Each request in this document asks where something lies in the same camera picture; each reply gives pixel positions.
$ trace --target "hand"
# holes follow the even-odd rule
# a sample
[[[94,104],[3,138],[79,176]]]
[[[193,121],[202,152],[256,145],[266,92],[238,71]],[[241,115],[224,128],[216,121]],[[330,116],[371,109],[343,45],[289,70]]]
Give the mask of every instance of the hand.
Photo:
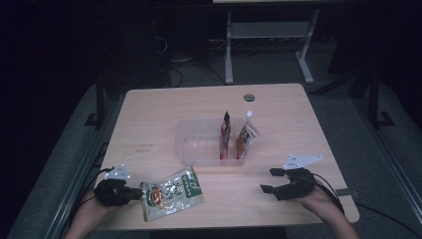
[[[81,200],[83,203],[77,214],[71,228],[69,229],[66,239],[82,239],[94,231],[111,213],[120,210],[123,206],[105,207],[100,204],[93,191],[87,192]]]
[[[347,218],[335,206],[328,195],[325,194],[319,187],[315,186],[314,190],[305,197],[292,199],[298,202],[303,208],[311,211],[318,216],[322,222],[327,224],[333,234],[334,238],[357,239],[359,236],[354,230]]]

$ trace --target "wooden table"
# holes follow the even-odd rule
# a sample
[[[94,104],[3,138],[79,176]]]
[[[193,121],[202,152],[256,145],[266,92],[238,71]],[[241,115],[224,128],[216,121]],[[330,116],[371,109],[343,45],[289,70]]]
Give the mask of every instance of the wooden table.
[[[252,94],[256,99],[246,102],[246,94]],[[252,122],[260,136],[241,166],[194,167],[204,203],[144,222],[140,203],[131,201],[109,217],[100,229],[320,223],[299,204],[278,201],[260,188],[260,184],[289,183],[284,177],[271,176],[269,169],[282,167],[290,153],[321,153],[323,159],[306,168],[323,176],[334,189],[347,187],[308,97],[298,84],[130,91],[112,134],[103,168],[124,163],[131,175],[127,182],[130,187],[137,187],[140,181],[153,182],[170,176],[184,166],[174,150],[177,123],[184,119],[222,119],[225,111],[232,118],[243,118],[246,111],[253,111]],[[340,200],[346,217],[351,222],[357,221],[359,214],[351,196],[341,196]]]

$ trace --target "small round object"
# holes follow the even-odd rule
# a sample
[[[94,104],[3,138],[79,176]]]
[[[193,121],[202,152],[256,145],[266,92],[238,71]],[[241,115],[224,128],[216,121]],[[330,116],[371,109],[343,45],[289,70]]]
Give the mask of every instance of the small round object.
[[[252,94],[246,94],[245,96],[243,96],[243,100],[245,100],[246,102],[253,102],[255,100],[255,96]]]

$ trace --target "green snack bag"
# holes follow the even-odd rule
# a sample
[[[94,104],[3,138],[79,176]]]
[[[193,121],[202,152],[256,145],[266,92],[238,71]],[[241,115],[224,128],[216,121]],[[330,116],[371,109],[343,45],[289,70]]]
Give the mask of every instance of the green snack bag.
[[[140,188],[145,192],[145,198],[141,200],[145,221],[196,206],[204,201],[193,167],[185,167],[161,181],[142,182]]]

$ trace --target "gray floor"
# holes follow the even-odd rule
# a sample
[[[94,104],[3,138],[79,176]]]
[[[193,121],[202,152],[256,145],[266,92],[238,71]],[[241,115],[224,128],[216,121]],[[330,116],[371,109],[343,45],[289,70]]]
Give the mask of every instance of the gray floor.
[[[299,83],[308,92],[338,77],[326,73],[335,43],[314,43],[307,59],[316,82],[307,85],[294,55],[298,45],[284,43],[282,47],[267,49],[254,56],[235,56],[234,84]],[[201,63],[195,61],[175,67],[183,74],[180,87],[223,85],[223,59],[223,54],[218,53],[210,57],[209,68],[199,67]],[[180,75],[172,71],[170,78],[172,85],[176,85]],[[422,235],[421,221],[409,203],[411,198],[399,183],[400,178],[395,176],[386,156],[388,153],[380,147],[381,136],[389,143],[390,154],[399,159],[408,179],[421,194],[422,132],[401,108],[394,93],[383,85],[379,107],[391,115],[396,126],[373,130],[365,116],[367,96],[361,100],[351,99],[347,94],[349,85],[343,84],[323,96],[310,96],[310,101],[344,179],[354,191],[354,200],[400,220]],[[63,206],[65,188],[78,177],[81,161],[109,141],[124,96],[119,101],[106,101],[106,122],[100,130],[84,126],[88,114],[96,110],[95,98],[93,86],[75,109],[9,238],[45,238],[57,211]],[[377,213],[362,207],[358,210],[360,219],[354,226],[361,238],[415,238],[402,226]],[[287,234],[291,239],[332,238],[323,224],[288,227]],[[96,231],[90,238],[149,238],[149,234],[144,231]]]

